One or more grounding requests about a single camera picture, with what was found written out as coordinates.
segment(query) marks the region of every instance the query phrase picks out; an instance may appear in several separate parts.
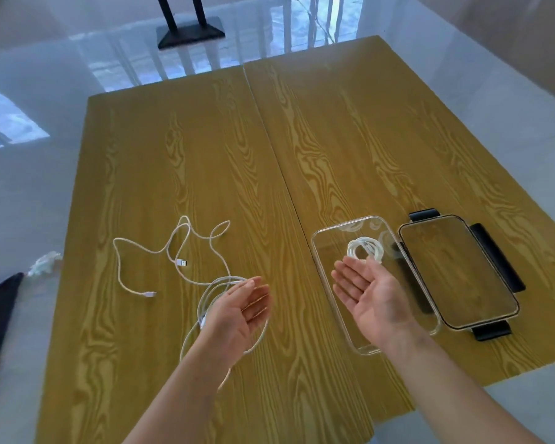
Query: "white cable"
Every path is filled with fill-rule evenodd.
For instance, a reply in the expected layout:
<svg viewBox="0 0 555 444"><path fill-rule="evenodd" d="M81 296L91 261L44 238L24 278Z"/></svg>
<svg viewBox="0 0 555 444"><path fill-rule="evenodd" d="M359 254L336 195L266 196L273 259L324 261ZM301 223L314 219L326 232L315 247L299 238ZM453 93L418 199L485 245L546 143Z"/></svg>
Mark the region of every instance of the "white cable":
<svg viewBox="0 0 555 444"><path fill-rule="evenodd" d="M223 225L226 225L226 227L220 233L214 235L214 232L218 228L222 227ZM179 250L175 254L175 258L172 258L170 256L170 253L169 253L170 244L173 241L174 236L178 233L178 231L182 227L187 228L187 233L185 235L185 238L183 239L183 242L179 246ZM146 251L147 253L150 253L150 254L160 254L160 253L163 253L164 251L166 251L167 258L171 262L173 262L173 264L175 266L175 269L177 270L179 275L184 278L184 280L186 282L192 283L194 285L199 285L199 286L205 286L206 287L206 289L204 290L201 298L199 299L199 303L198 303L198 307L197 307L198 319L194 323L191 330L189 330L189 332L185 336L185 340L183 341L183 345L181 346L181 353L179 354L179 362L183 359L183 357L185 355L185 350L186 350L187 341L189 340L189 337L192 335L192 333L195 331L195 329L198 326L199 326L200 330L201 330L201 328L203 328L203 326L205 324L206 315L207 315L209 309L212 307L212 305L214 305L214 302L218 298L220 298L224 293L226 293L226 291L228 291L230 285L235 285L236 283L239 283L241 281L246 280L244 277L232 276L230 274L230 270L228 268L228 264L226 263L226 260L224 260L224 257L222 257L222 255L214 249L214 245L212 244L212 239L218 238L218 237L221 237L222 235L224 235L224 233L228 230L229 227L230 227L230 221L224 221L224 222L218 224L216 227L214 227L212 229L212 232L210 232L209 237L204 237L204 236L201 236L200 234L198 234L193 229L193 226L191 225L191 222L189 221L189 217L183 215L179 218L179 222L177 223L177 226L175 227L173 232L170 234L169 241L167 241L166 245L164 245L163 249L161 249L160 251L152 251L150 249L146 249L144 246L141 246L140 244L136 243L135 241L128 240L127 238L117 237L117 238L113 239L113 247L115 248L115 254L117 255L117 262L118 262L117 263L117 280L125 291L128 291L128 292L133 293L133 294L138 294L140 296L146 296L146 297L149 297L149 298L153 297L156 294L156 291L140 292L140 291L131 290L127 286L125 286L124 283L121 281L121 256L119 255L119 250L117 249L117 241L125 241L126 243L137 246L141 250ZM181 250L183 249L183 246L185 245L187 239L189 238L189 234L191 232L193 232L193 234L196 237L202 238L202 239L208 241L209 248L212 250L212 252L214 254L216 254L218 257L220 257L220 260L222 260L222 263L224 264L224 268L226 268L226 272L228 273L227 276L218 277L217 279L213 280L212 282L195 282L195 281L189 279L188 277L186 277L181 272L181 270L179 269L179 266L186 266L187 262L184 261L184 260L179 259L178 257L179 257L179 254L181 253ZM212 294L219 287L223 287L220 294L216 295L215 297L212 297ZM253 351L253 349L255 349L255 347L257 347L257 345L261 342L261 340L265 336L265 331L267 329L268 322L269 321L265 321L265 325L263 326L263 329L261 330L261 334L259 335L259 338L257 338L257 341L255 341L255 343L251 346L250 349L248 349L244 352L245 355L248 354L248 353L251 353ZM228 373L226 373L226 377L224 377L224 380L222 381L222 383L220 383L220 386L218 387L218 389L222 388L222 386L224 385L224 382L226 380L228 380L229 374L230 374L230 369L228 370Z"/></svg>
<svg viewBox="0 0 555 444"><path fill-rule="evenodd" d="M378 263L382 263L382 257L384 256L385 250L381 243L375 238L370 237L360 237L355 240L351 240L347 245L347 255L348 257L354 257L357 259L356 249L362 246L366 253L372 257Z"/></svg>

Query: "white floor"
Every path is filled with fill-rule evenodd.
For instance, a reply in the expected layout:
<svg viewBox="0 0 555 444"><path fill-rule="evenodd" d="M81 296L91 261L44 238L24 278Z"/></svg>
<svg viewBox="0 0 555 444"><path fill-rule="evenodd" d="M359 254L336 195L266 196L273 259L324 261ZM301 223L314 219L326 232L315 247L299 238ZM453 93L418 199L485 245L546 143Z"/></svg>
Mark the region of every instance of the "white floor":
<svg viewBox="0 0 555 444"><path fill-rule="evenodd" d="M155 0L115 9L111 0L0 0L0 281L63 252L88 96L373 34L555 220L555 98L421 3L231 1L205 0L225 40L158 53ZM23 282L0 361L0 443L33 441L57 284L57 275ZM555 442L555 365L489 390ZM435 442L426 428L412 413L376 435Z"/></svg>

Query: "transparent lid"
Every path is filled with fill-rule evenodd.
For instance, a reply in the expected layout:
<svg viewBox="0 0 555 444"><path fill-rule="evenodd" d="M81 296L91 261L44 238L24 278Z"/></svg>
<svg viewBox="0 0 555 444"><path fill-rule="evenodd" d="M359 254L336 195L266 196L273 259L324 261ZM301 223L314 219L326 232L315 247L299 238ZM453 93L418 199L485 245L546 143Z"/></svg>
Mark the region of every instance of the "transparent lid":
<svg viewBox="0 0 555 444"><path fill-rule="evenodd" d="M399 235L449 327L461 330L518 313L514 294L459 216L407 223Z"/></svg>
<svg viewBox="0 0 555 444"><path fill-rule="evenodd" d="M348 341L348 344L363 355L379 352L379 349L366 340L357 328L352 314L333 293L334 283L331 271L336 261L348 255L348 249L357 258L365 259L368 255L364 246L371 252L382 254L382 265L394 275L408 295L411 309L417 321L430 333L436 333L440 319L433 308L429 293L400 246L388 224L379 216L367 216L347 223L317 231L312 236L312 253L317 264L323 286L333 307L333 312Z"/></svg>

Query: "left hand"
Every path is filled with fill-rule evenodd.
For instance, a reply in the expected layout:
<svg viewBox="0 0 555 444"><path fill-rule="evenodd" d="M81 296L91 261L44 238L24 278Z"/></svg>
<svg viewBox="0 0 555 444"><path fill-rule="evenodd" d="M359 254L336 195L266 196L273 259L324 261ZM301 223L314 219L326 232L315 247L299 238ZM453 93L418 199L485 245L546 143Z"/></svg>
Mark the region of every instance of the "left hand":
<svg viewBox="0 0 555 444"><path fill-rule="evenodd" d="M228 370L253 345L251 336L269 318L272 304L262 277L237 283L214 302L193 346L213 352Z"/></svg>

